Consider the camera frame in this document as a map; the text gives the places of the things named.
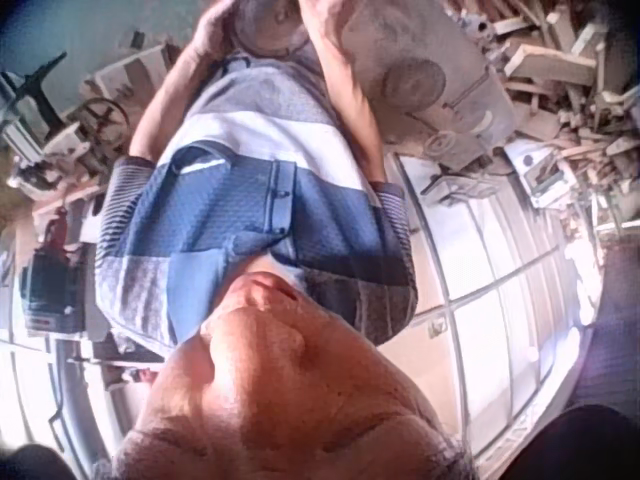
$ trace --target mouth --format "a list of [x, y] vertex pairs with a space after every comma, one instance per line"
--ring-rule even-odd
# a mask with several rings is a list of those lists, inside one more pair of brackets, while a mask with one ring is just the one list
[[268, 272], [246, 273], [239, 276], [229, 287], [227, 295], [248, 288], [251, 285], [256, 285], [270, 292], [277, 292], [294, 302], [299, 300], [298, 293], [294, 287], [283, 278]]

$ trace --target striped polo shirt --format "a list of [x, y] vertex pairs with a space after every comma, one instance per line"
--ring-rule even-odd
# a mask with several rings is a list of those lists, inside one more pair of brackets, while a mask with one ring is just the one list
[[321, 77], [231, 57], [158, 165], [119, 160], [96, 258], [113, 328], [162, 356], [194, 335], [235, 267], [270, 255], [374, 344], [417, 303], [402, 189], [363, 177]]

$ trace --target wooden plank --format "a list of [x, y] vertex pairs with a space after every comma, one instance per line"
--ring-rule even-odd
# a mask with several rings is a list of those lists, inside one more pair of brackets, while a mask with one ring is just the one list
[[551, 38], [551, 33], [549, 32], [549, 24], [547, 23], [544, 8], [542, 7], [540, 0], [529, 0], [529, 5], [531, 5], [533, 14], [540, 21], [540, 31], [542, 32], [544, 46], [547, 48], [555, 48], [555, 44]]
[[540, 85], [535, 85], [533, 83], [505, 82], [503, 86], [507, 90], [513, 90], [516, 92], [527, 92], [535, 95], [544, 95], [545, 97], [551, 98], [555, 98], [557, 96], [556, 92], [554, 92], [553, 90], [541, 87]]
[[620, 155], [621, 153], [628, 152], [640, 147], [640, 139], [633, 137], [620, 137], [607, 147], [607, 156], [613, 157], [614, 155]]
[[607, 32], [608, 29], [605, 25], [595, 22], [588, 23], [578, 35], [576, 43], [571, 47], [571, 54], [595, 60], [596, 47], [606, 39]]
[[571, 25], [571, 12], [566, 5], [558, 5], [547, 16], [547, 23], [551, 30], [551, 36], [561, 52], [571, 53], [571, 48], [576, 43], [576, 32]]
[[[556, 9], [547, 16], [547, 23], [551, 30], [551, 36], [558, 49], [564, 53], [571, 53], [571, 49], [576, 43], [576, 32], [571, 24], [571, 11], [567, 5], [558, 5]], [[582, 110], [582, 97], [584, 93], [578, 85], [565, 84], [571, 110], [574, 114], [579, 114]]]
[[33, 205], [33, 216], [45, 215], [53, 213], [56, 208], [61, 207], [64, 204], [73, 203], [76, 200], [82, 198], [89, 198], [99, 193], [106, 192], [107, 186], [100, 185], [98, 178], [92, 178], [85, 182], [82, 182], [66, 192], [58, 192], [55, 196], [49, 200], [36, 202]]
[[613, 140], [610, 135], [602, 135], [601, 133], [595, 133], [591, 129], [586, 127], [583, 127], [578, 130], [578, 136], [584, 140], [595, 140], [595, 141]]
[[567, 148], [560, 152], [562, 158], [576, 158], [583, 157], [589, 153], [599, 152], [609, 146], [609, 142], [598, 142], [593, 145], [580, 145], [579, 147]]
[[491, 0], [503, 17], [513, 17], [514, 11], [504, 0]]
[[533, 24], [529, 20], [525, 20], [524, 18], [522, 18], [522, 16], [520, 16], [495, 22], [493, 24], [493, 28], [496, 31], [496, 35], [506, 35], [507, 33], [522, 30], [523, 28], [529, 28], [532, 25]]
[[540, 95], [534, 93], [531, 96], [531, 115], [536, 115], [540, 111]]
[[511, 36], [507, 37], [507, 41], [505, 42], [506, 50], [505, 55], [507, 58], [511, 59], [514, 57], [516, 53], [518, 53], [518, 49], [521, 45], [533, 45], [535, 47], [544, 47], [542, 43], [542, 38], [540, 36], [534, 36], [533, 34], [529, 34], [525, 31], [517, 31]]
[[605, 44], [604, 42], [600, 42], [596, 46], [596, 62], [597, 62], [596, 92], [598, 93], [604, 91], [604, 75], [605, 75], [606, 61], [607, 61], [607, 58], [606, 58]]
[[527, 7], [524, 2], [520, 0], [508, 0], [513, 7], [518, 10], [524, 18], [533, 23], [536, 27], [540, 26], [540, 20], [536, 17], [535, 13], [531, 11], [529, 7]]
[[504, 68], [504, 72], [507, 77], [558, 80], [592, 86], [595, 81], [596, 62], [550, 48], [520, 45]]
[[558, 116], [538, 110], [535, 115], [531, 115], [531, 105], [522, 102], [513, 102], [516, 114], [516, 130], [529, 137], [547, 142], [553, 140], [560, 131]]

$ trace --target shirt sleeve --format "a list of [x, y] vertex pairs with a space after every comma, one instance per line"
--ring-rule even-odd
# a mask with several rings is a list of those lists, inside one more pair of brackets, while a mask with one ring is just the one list
[[123, 157], [116, 162], [103, 207], [96, 268], [118, 247], [154, 170], [153, 163], [139, 157]]
[[402, 260], [407, 269], [409, 287], [413, 293], [409, 315], [413, 317], [418, 303], [418, 287], [416, 284], [416, 270], [411, 251], [411, 234], [409, 233], [409, 218], [405, 203], [404, 190], [393, 183], [371, 182], [371, 188], [380, 200], [380, 205], [391, 229], [398, 239], [402, 252]]

